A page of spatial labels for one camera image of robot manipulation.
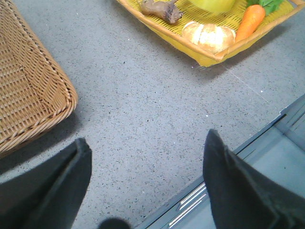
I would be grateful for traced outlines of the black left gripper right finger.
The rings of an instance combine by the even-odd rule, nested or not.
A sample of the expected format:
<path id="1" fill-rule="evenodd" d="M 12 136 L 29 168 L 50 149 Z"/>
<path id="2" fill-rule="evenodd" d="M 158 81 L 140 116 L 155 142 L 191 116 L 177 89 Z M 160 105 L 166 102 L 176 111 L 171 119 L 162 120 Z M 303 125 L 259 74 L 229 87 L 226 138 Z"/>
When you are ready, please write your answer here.
<path id="1" fill-rule="evenodd" d="M 205 140 L 203 179 L 218 229 L 305 227 L 305 199 L 244 162 L 214 129 Z"/>

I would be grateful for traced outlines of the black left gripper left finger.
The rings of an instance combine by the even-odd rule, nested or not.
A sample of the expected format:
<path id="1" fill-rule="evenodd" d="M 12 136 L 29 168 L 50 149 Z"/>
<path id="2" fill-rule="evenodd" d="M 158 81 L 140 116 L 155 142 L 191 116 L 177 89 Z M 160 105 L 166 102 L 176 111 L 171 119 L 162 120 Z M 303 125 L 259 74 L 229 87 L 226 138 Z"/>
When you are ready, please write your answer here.
<path id="1" fill-rule="evenodd" d="M 0 185 L 2 229 L 70 229 L 92 175 L 92 150 L 78 138 Z"/>

